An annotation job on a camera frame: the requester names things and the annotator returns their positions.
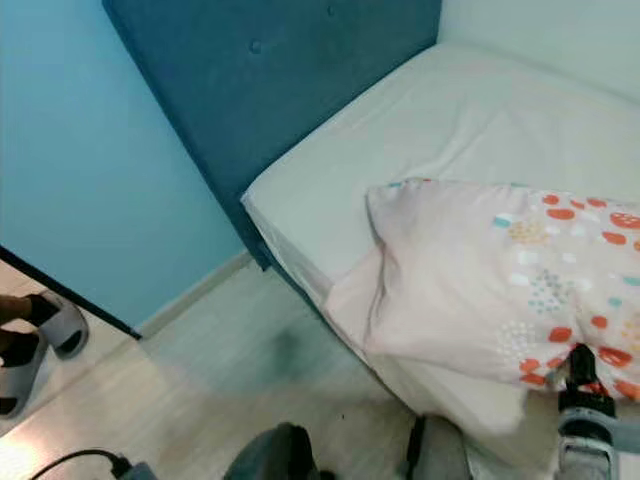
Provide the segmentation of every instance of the baseboard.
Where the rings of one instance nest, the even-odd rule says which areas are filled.
[[[138,332],[145,339],[152,337],[250,261],[251,255],[249,252],[245,250],[239,253],[227,263],[209,273],[178,298],[162,307],[155,315],[137,328]]]

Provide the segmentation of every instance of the power cord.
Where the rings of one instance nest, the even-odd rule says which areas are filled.
[[[108,452],[106,450],[101,450],[99,448],[92,448],[87,450],[79,450],[77,452],[73,452],[68,455],[65,455],[64,457],[59,458],[55,462],[52,462],[46,467],[44,467],[42,470],[40,470],[38,473],[32,476],[29,480],[37,480],[38,478],[42,478],[42,476],[45,473],[53,470],[58,465],[68,460],[71,460],[72,458],[84,457],[87,455],[98,455],[101,457],[105,457],[107,460],[109,460],[111,462],[111,474],[114,476],[114,478],[121,478],[123,475],[125,475],[127,472],[133,469],[133,465],[131,465],[131,462],[129,462],[129,460],[127,460],[125,457],[118,456],[114,453]]]

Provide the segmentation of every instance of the floor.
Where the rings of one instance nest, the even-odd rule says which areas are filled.
[[[393,479],[414,421],[279,277],[255,264],[153,338],[120,342],[38,404],[47,388],[0,439],[0,479],[28,478],[89,447],[144,460],[161,480],[222,478],[251,438],[282,421],[305,426],[316,462],[341,478]],[[101,459],[86,458],[46,478],[110,476]]]
[[[23,296],[37,293],[45,287],[10,265],[0,261],[0,294]],[[0,437],[19,425],[33,412],[50,402],[68,386],[88,373],[124,342],[134,343],[127,335],[83,311],[91,330],[90,342],[73,361],[61,362],[51,350],[47,353],[34,384],[31,400],[20,416],[0,421]],[[33,327],[21,320],[3,326],[7,330],[28,332]]]

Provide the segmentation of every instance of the wall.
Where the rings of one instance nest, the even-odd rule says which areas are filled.
[[[99,0],[0,32],[3,246],[134,326],[241,251]]]
[[[640,100],[638,0],[444,0],[440,41],[504,50]]]

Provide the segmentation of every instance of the sandal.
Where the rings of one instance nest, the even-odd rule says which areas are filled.
[[[40,294],[58,307],[58,312],[43,322],[38,329],[47,337],[53,351],[61,360],[75,357],[89,340],[89,325],[78,307],[66,298],[46,290]],[[75,346],[68,350],[63,344],[72,337],[77,338]]]
[[[16,400],[16,404],[9,412],[0,414],[0,420],[8,420],[20,415],[29,400],[38,370],[49,346],[44,335],[41,333],[37,335],[40,341],[29,363],[17,367],[0,367],[0,398]]]

